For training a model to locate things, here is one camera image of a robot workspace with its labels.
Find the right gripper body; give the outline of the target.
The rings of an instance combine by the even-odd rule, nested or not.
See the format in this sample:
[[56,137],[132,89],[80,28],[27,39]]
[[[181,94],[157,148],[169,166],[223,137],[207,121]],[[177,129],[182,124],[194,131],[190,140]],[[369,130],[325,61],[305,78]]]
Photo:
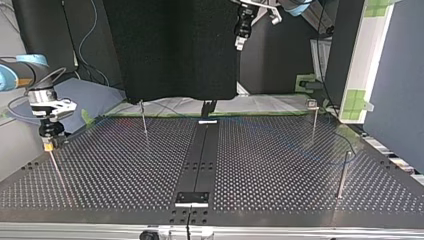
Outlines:
[[59,121],[52,122],[50,119],[41,119],[38,132],[42,138],[58,138],[65,135],[65,128]]

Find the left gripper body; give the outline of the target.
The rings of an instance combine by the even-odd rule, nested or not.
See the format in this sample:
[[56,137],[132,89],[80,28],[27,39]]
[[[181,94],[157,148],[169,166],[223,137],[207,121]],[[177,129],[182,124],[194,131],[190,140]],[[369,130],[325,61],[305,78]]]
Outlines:
[[234,33],[238,37],[249,38],[252,31],[252,22],[256,18],[259,7],[240,3],[237,10],[237,22]]

